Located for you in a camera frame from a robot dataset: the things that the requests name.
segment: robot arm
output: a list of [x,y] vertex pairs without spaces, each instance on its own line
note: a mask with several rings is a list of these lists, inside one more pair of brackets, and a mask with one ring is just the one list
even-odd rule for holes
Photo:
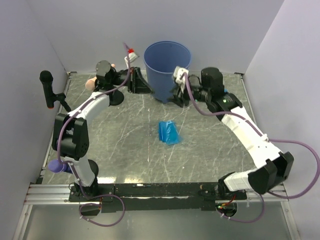
[[201,81],[194,75],[185,79],[184,73],[188,74],[189,71],[181,67],[174,71],[176,86],[170,100],[180,107],[188,105],[190,98],[185,86],[186,81],[189,81],[192,95],[197,101],[205,102],[212,113],[224,112],[217,114],[217,118],[237,136],[256,166],[252,170],[232,172],[222,177],[219,180],[219,191],[228,193],[254,190],[264,194],[287,179],[294,161],[293,156],[290,152],[283,153],[269,142],[267,135],[255,125],[238,98],[225,91],[220,71],[214,67],[203,69]]
[[72,172],[75,176],[76,193],[81,192],[79,184],[81,180],[81,186],[88,196],[98,194],[97,175],[99,172],[98,165],[87,158],[89,148],[88,125],[102,110],[109,106],[119,105],[124,100],[123,93],[118,90],[110,94],[102,95],[102,93],[114,89],[114,85],[121,85],[125,81],[128,71],[130,71],[130,79],[125,84],[128,92],[134,94],[152,94],[154,92],[144,80],[139,67],[117,72],[108,61],[100,61],[96,65],[96,71],[93,93],[77,109],[67,114],[59,113],[56,116],[52,138],[52,148],[57,150],[61,129],[63,129],[66,121],[71,118],[62,134],[60,156],[69,165],[69,172]]

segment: orange wire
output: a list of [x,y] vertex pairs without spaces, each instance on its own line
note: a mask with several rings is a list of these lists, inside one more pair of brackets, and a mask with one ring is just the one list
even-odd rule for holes
[[233,195],[232,199],[231,199],[229,202],[227,202],[227,203],[223,203],[222,206],[227,206],[227,205],[229,205],[229,204],[232,203],[235,199],[236,199],[236,195]]

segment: table surface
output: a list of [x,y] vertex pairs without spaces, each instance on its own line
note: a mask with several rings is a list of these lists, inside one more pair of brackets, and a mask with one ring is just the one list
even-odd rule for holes
[[[93,77],[70,75],[66,101],[71,109],[91,95],[85,83]],[[226,73],[223,79],[227,90],[238,97],[252,117],[241,76]],[[107,107],[88,127],[87,156],[99,166],[99,183],[216,182],[230,172],[255,167],[237,137],[216,117],[202,116],[192,105],[180,108],[173,103],[162,104],[151,95],[131,94],[126,88],[121,91],[123,103]],[[205,103],[198,104],[207,110]],[[159,141],[158,123],[168,120],[176,123],[181,143],[166,145]],[[48,161],[55,158],[56,152],[51,149]],[[72,174],[53,174],[46,169],[42,184],[72,182]]]

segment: microphone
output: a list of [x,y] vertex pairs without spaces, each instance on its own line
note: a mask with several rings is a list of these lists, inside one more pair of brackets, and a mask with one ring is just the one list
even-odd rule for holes
[[40,81],[43,86],[46,106],[49,109],[53,109],[55,106],[56,95],[52,89],[52,82],[54,81],[54,78],[52,77],[51,72],[46,70],[42,71],[40,73]]

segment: blue plastic bag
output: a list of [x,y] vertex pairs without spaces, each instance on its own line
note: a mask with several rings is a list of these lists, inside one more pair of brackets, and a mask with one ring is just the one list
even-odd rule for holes
[[168,144],[178,144],[181,142],[176,124],[173,121],[160,121],[159,122],[159,140]]

